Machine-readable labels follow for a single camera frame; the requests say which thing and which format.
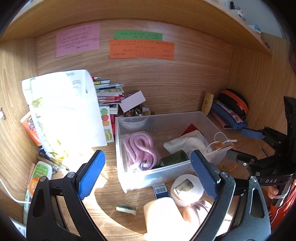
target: drawstring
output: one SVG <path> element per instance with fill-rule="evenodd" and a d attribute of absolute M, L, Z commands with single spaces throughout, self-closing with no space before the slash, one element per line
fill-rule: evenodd
<path fill-rule="evenodd" d="M 222 134 L 227 140 L 224 141 L 224 142 L 216 141 L 216 136 L 217 136 L 218 134 Z M 227 146 L 225 146 L 225 147 L 223 147 L 223 145 L 224 145 L 226 142 L 230 142 L 231 144 L 230 144 L 230 145 L 227 145 Z M 205 152 L 207 152 L 207 150 L 209 149 L 209 147 L 210 147 L 212 144 L 216 144 L 216 147 L 217 147 L 217 149 L 215 149 L 215 150 L 212 151 L 212 152 L 219 151 L 219 150 L 224 149 L 224 148 L 227 148 L 227 147 L 229 147 L 229 146 L 232 146 L 232 148 L 235 149 L 233 142 L 237 142 L 237 139 L 233 139 L 233 140 L 228 139 L 227 136 L 226 136 L 223 132 L 221 132 L 221 131 L 220 131 L 220 132 L 217 132 L 217 133 L 215 134 L 215 136 L 214 136 L 214 141 L 211 142 L 211 143 L 208 145 L 208 147 L 207 147 L 207 149 L 206 149 Z"/>

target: pink braided rope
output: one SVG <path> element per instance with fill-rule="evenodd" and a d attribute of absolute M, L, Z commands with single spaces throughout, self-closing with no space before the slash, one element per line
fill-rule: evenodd
<path fill-rule="evenodd" d="M 153 140 L 147 132 L 140 131 L 127 134 L 123 139 L 123 143 L 131 167 L 145 171 L 152 169 L 156 165 L 158 161 L 157 154 L 153 150 Z"/>

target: green sticky note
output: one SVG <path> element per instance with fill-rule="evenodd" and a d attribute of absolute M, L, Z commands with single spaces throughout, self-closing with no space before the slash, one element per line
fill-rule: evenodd
<path fill-rule="evenodd" d="M 137 30 L 115 31 L 115 39 L 149 39 L 163 40 L 163 34 Z"/>

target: pink sticky note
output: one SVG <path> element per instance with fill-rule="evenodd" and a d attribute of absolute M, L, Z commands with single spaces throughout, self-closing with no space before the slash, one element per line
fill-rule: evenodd
<path fill-rule="evenodd" d="M 99 49 L 100 24 L 92 23 L 57 33 L 56 58 Z"/>

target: white paper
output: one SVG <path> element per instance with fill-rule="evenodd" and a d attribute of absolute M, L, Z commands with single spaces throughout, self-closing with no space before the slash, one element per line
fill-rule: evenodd
<path fill-rule="evenodd" d="M 30 111 L 32 101 L 43 98 L 46 120 L 50 120 L 46 127 L 59 136 L 64 148 L 107 145 L 96 91 L 86 70 L 37 76 L 23 80 L 22 88 Z M 45 149 L 42 138 L 40 142 Z"/>

